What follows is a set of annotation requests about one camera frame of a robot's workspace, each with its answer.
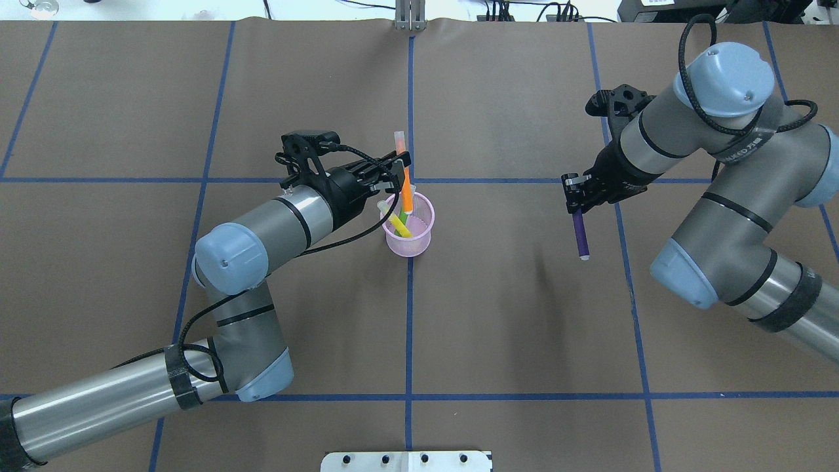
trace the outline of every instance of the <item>light blue joint cap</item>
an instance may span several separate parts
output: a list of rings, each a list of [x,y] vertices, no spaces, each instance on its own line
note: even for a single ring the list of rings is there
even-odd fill
[[[740,43],[718,43],[702,51],[687,66],[696,99],[705,113],[733,118],[762,107],[775,88],[772,66],[760,54]],[[690,108],[681,76],[676,72],[673,90]]]
[[[228,295],[252,289],[268,275],[268,251],[253,231],[239,223],[220,224],[199,239],[195,262],[206,279]]]
[[[719,300],[717,291],[696,262],[672,238],[667,240],[649,271],[661,285],[695,307],[706,310]]]
[[[291,385],[294,369],[291,367],[289,348],[263,370],[255,379],[236,391],[241,401],[256,401],[271,396]]]
[[[839,138],[827,126],[821,125],[821,127],[827,131],[827,135],[831,139],[831,153],[827,157],[827,166],[825,171],[821,173],[821,179],[816,183],[816,186],[806,197],[795,203],[799,207],[808,208],[821,205],[833,198],[833,194],[839,191]]]

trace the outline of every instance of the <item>table surface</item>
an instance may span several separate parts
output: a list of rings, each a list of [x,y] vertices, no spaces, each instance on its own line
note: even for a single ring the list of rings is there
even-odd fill
[[[334,129],[384,155],[403,129],[436,208],[431,245],[406,260],[374,233],[269,277],[289,389],[210,401],[52,469],[318,470],[330,451],[477,448],[496,470],[835,470],[839,373],[649,274],[709,183],[706,154],[589,212],[591,260],[577,258],[559,177],[605,138],[583,105],[598,87],[667,87],[680,32],[4,24],[17,46],[0,50],[0,398],[170,343],[206,303],[190,248],[279,193],[281,134]],[[698,29],[688,55],[707,37]],[[780,93],[815,99],[817,120],[839,128],[839,63],[819,61],[839,29],[724,25],[720,39],[758,50]],[[377,216],[367,205],[327,242]],[[831,222],[835,202],[793,208],[768,244],[837,283]]]

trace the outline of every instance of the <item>robotic arm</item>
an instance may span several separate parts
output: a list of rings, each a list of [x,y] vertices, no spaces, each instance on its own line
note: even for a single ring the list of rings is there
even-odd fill
[[[685,38],[698,21],[710,23],[711,47],[685,68]],[[774,75],[757,51],[715,36],[710,15],[688,23],[680,74],[657,97],[621,85],[591,98],[586,111],[607,116],[614,139],[582,176],[562,177],[568,212],[638,195],[705,149],[718,163],[714,177],[725,170],[667,241],[653,277],[699,308],[725,302],[839,364],[839,291],[763,244],[790,206],[814,207],[839,190],[839,138],[810,121],[814,103],[772,96]]]
[[[241,401],[256,401],[289,385],[294,371],[265,277],[298,255],[381,226],[309,249],[358,216],[381,190],[395,194],[392,212],[410,155],[391,152],[374,159],[341,144],[331,131],[298,131],[282,140],[284,152],[276,160],[289,171],[280,184],[283,194],[195,244],[193,276],[212,305],[185,324],[176,344],[52,391],[0,402],[0,470],[35,468],[229,391]],[[361,159],[324,170],[320,157],[333,151]],[[209,312],[218,334],[185,344],[192,323]]]

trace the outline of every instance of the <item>white mounting plate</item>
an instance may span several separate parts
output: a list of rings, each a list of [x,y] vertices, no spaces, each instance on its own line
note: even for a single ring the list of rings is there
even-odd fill
[[[466,456],[466,462],[461,461],[461,456]],[[330,453],[320,462],[320,472],[492,472],[492,452]]]

